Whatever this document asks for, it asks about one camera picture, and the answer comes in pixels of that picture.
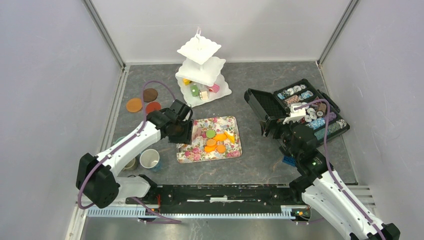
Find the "green toy cake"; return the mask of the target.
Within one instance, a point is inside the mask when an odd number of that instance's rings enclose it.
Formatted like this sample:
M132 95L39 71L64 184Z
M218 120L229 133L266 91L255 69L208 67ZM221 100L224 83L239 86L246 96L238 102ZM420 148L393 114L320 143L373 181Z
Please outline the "green toy cake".
M199 87L196 84L191 85L190 93L193 97L198 97L200 95Z

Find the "yellow toy cake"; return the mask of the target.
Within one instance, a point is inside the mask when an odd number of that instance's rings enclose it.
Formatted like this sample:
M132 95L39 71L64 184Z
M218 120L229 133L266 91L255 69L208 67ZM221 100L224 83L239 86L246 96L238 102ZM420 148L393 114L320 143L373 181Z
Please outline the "yellow toy cake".
M191 83L192 83L192 81L191 81L191 80L189 80L189 79L187 79L187 78L183 78L183 79L182 79L182 82L183 82L183 84L184 84L185 86L188 86L189 84L191 84Z

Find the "pink toy cake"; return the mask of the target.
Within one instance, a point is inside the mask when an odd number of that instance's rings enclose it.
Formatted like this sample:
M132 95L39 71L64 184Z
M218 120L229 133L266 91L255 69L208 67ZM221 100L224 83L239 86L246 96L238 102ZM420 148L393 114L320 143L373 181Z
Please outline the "pink toy cake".
M220 86L215 83L213 86L209 86L207 89L209 92L216 94L220 91Z

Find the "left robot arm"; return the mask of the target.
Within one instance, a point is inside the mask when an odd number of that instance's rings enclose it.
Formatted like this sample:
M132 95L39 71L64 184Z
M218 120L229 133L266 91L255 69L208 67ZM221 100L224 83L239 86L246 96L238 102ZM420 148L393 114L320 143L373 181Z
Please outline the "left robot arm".
M142 122L127 136L108 149L84 154L76 175L77 205L88 209L109 206L117 198L139 197L153 203L157 190L143 177L120 177L124 167L151 145L167 138L169 143L190 144L194 121L193 110L175 99L170 107L145 113Z

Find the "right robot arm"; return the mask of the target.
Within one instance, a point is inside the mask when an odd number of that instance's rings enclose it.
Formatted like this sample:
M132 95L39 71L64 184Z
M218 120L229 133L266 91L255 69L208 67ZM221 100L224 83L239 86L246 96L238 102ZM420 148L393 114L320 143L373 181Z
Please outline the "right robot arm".
M317 150L318 143L327 146L332 127L340 130L347 123L338 120L330 124L328 116L318 121L318 128L313 122L304 125L286 116L275 121L281 128L277 137L301 174L289 184L289 199L316 209L346 240L398 240L400 230L371 213L342 181L328 154Z

